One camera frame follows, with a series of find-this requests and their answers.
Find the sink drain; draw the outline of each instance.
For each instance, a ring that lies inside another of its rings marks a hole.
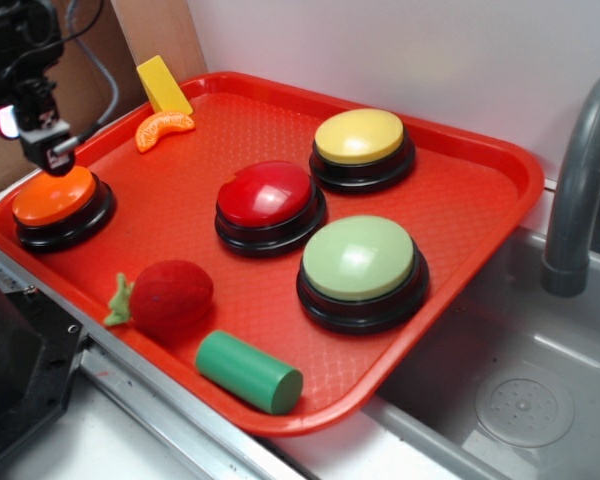
[[[573,401],[549,373],[517,368],[489,377],[476,393],[480,423],[518,447],[541,447],[562,437],[573,422]]]

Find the tray rim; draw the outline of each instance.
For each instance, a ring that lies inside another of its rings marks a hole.
[[[242,89],[251,88],[253,94],[248,98],[273,104],[291,101],[293,105],[289,106],[288,103],[284,103],[284,106],[297,113],[307,113],[311,116],[318,116],[316,108],[320,110],[321,115],[331,116],[345,110],[369,107],[369,105],[236,72],[208,73],[189,79],[181,83],[180,86],[187,98],[220,92],[232,93],[237,90],[240,90],[241,96],[246,96]],[[151,106],[149,102],[146,102],[144,105],[106,127],[92,140],[78,149],[76,152],[76,164],[88,167],[111,149],[116,148],[121,142],[127,141],[135,134],[135,129],[140,122],[150,113],[152,113]],[[515,164],[511,162],[497,162],[498,165],[494,166],[493,163],[489,163],[488,167],[499,170],[511,179],[517,188],[518,201],[515,203],[514,208],[500,218],[500,221],[489,234],[481,239],[476,248],[464,259],[457,270],[440,285],[435,295],[429,297],[420,311],[397,334],[385,352],[376,359],[361,376],[360,380],[343,397],[311,414],[270,416],[245,410],[244,412],[232,414],[230,418],[227,416],[237,426],[253,434],[263,436],[291,436],[310,433],[332,425],[362,407],[371,398],[382,381],[390,374],[391,370],[408,354],[409,350],[426,333],[431,325],[435,323],[437,317],[451,303],[460,290],[464,288],[497,248],[506,240],[524,215],[533,207],[544,190],[544,173],[539,163],[529,152],[521,147],[456,127],[442,125],[397,112],[394,113],[405,123],[416,145],[418,145],[418,136],[423,131],[426,131],[427,135],[433,133],[444,136],[449,142],[449,144],[444,145],[447,149],[458,148],[461,144],[470,142],[474,148],[485,149],[493,155],[499,153],[503,157],[506,157],[505,159],[515,158],[517,160]],[[440,148],[429,149],[440,152]],[[473,163],[482,163],[475,160],[472,161]],[[13,198],[26,183],[20,185],[3,198],[0,201],[0,209],[9,208]],[[62,288],[58,288],[58,285],[65,282],[63,277],[57,275],[51,269],[45,269],[43,264],[36,261],[35,255],[26,252],[16,245],[12,245],[9,241],[5,242],[1,232],[0,249],[36,275],[37,278],[40,278],[41,281],[45,282],[56,293],[65,297],[75,307],[84,310],[84,305],[89,305],[90,308],[88,311],[91,312],[90,316],[97,314],[103,317],[108,313],[106,306],[102,308],[101,305],[95,305],[94,303],[96,302],[94,302],[94,299],[82,294],[79,290],[72,289],[70,295],[67,296],[66,292],[62,291]],[[43,271],[36,271],[36,267],[38,267],[38,270],[42,267]],[[94,319],[98,324],[101,323],[99,318]]]

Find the toy orange slice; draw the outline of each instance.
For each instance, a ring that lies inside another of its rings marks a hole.
[[[193,130],[195,123],[188,115],[176,111],[157,112],[145,119],[136,130],[136,146],[140,153],[152,148],[169,133]]]
[[[42,172],[13,200],[13,215],[30,227],[49,225],[77,212],[95,189],[93,174],[84,167],[74,167],[64,177]]]

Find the green cylinder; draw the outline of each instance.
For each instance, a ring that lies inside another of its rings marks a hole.
[[[220,330],[200,344],[196,368],[209,380],[273,415],[291,411],[302,393],[299,370]]]

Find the stainless steel sink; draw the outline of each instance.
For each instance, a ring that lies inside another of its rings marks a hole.
[[[564,299],[540,286],[543,249],[518,229],[366,412],[463,459],[470,478],[600,479],[600,255]]]

